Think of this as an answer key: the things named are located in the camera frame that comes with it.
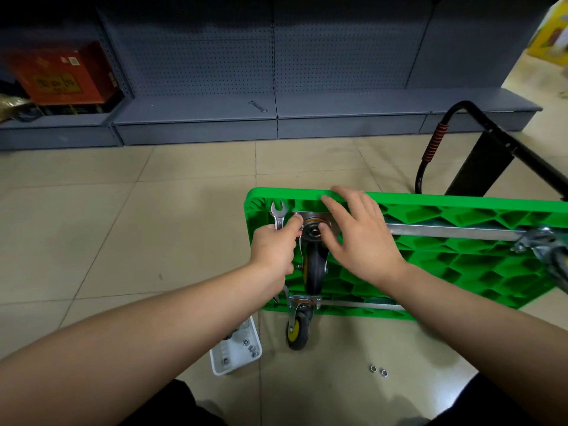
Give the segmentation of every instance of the yellow wheel hub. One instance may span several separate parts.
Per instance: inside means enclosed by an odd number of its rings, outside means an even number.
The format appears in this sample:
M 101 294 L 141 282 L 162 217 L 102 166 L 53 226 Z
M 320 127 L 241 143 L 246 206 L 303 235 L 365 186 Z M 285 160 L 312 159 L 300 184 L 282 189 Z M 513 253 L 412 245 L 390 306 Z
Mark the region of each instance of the yellow wheel hub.
M 293 343 L 298 338 L 299 333 L 300 333 L 300 323 L 296 319 L 294 321 L 294 329 L 291 332 L 290 330 L 288 330 L 288 341 Z

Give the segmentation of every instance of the white plastic tray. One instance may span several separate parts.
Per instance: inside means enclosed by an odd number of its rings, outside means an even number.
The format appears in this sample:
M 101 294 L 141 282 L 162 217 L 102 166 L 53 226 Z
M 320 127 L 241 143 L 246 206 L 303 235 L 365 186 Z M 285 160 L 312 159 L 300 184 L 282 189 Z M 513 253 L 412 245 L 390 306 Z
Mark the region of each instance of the white plastic tray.
M 221 341 L 209 350 L 211 368 L 217 376 L 248 365 L 260 359 L 261 355 L 262 346 L 252 317 L 242 323 L 231 338 Z

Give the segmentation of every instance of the orange cardboard box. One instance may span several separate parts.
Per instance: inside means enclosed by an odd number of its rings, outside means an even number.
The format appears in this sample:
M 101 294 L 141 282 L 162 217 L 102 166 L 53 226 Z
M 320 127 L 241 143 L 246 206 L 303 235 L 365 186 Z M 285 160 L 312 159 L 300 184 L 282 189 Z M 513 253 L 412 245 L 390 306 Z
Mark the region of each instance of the orange cardboard box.
M 41 106 L 105 103 L 118 90 L 98 42 L 10 49 L 2 57 L 30 99 Z

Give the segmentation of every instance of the green plastic platform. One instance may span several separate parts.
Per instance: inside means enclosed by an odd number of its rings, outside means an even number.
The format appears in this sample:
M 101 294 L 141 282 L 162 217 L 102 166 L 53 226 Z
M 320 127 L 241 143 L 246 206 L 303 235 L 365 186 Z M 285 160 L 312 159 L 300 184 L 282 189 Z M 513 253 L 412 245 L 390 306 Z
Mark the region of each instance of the green plastic platform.
M 343 198 L 327 190 L 252 189 L 244 203 L 249 240 L 252 241 L 256 228 L 274 223 L 270 215 L 270 205 L 273 201 L 278 207 L 280 200 L 286 203 L 288 220 L 293 211 L 328 212 L 320 200 L 323 194 L 333 197 L 347 207 Z M 541 224 L 552 228 L 568 228 L 568 203 L 563 202 L 398 193 L 368 194 L 380 205 L 385 216 L 405 224 L 435 219 L 456 227 L 491 222 L 510 230 Z M 515 253 L 511 251 L 512 242 L 404 235 L 394 238 L 402 256 L 408 262 L 449 283 L 515 309 L 554 287 L 533 252 L 528 250 L 522 254 Z M 296 247 L 294 264 L 301 262 L 300 252 Z M 331 254 L 328 268 L 329 273 L 323 283 L 323 299 L 395 303 L 374 286 L 344 269 Z M 295 270 L 293 274 L 288 275 L 286 285 L 290 293 L 304 293 L 301 272 Z M 286 299 L 280 294 L 280 303 L 270 301 L 264 309 L 287 312 Z M 322 306 L 318 313 L 413 319 L 406 311 L 389 309 Z

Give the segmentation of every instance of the open-end wrench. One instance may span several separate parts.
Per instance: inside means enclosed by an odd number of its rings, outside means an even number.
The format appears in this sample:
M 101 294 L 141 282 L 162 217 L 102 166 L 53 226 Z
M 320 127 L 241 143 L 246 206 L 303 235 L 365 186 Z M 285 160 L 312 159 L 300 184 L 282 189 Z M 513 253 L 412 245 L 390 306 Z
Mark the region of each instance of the open-end wrench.
M 274 204 L 274 202 L 272 202 L 272 205 L 270 207 L 270 214 L 274 217 L 274 228 L 276 230 L 280 230 L 282 227 L 284 227 L 284 217 L 288 213 L 288 207 L 286 207 L 286 205 L 282 200 L 280 200 L 280 208 L 281 210 L 278 211 L 276 209 L 276 205 Z M 274 295 L 273 299 L 276 303 L 279 303 L 280 302 L 279 294 Z

